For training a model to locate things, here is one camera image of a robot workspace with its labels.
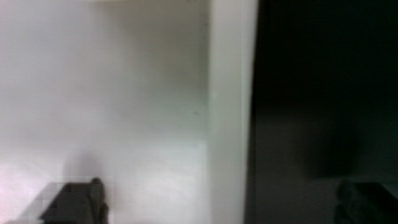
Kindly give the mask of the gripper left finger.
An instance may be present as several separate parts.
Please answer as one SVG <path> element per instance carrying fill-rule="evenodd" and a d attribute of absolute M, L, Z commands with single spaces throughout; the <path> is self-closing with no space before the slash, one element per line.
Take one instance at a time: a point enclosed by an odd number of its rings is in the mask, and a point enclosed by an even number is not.
<path fill-rule="evenodd" d="M 68 183 L 40 216 L 43 224 L 109 224 L 105 184 L 100 178 Z"/>

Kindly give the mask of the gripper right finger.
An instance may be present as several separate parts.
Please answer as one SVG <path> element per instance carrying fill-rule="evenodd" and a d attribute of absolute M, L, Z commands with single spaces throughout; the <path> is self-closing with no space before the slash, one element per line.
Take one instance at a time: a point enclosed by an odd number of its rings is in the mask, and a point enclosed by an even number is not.
<path fill-rule="evenodd" d="M 398 198 L 377 182 L 344 181 L 335 224 L 398 224 Z"/>

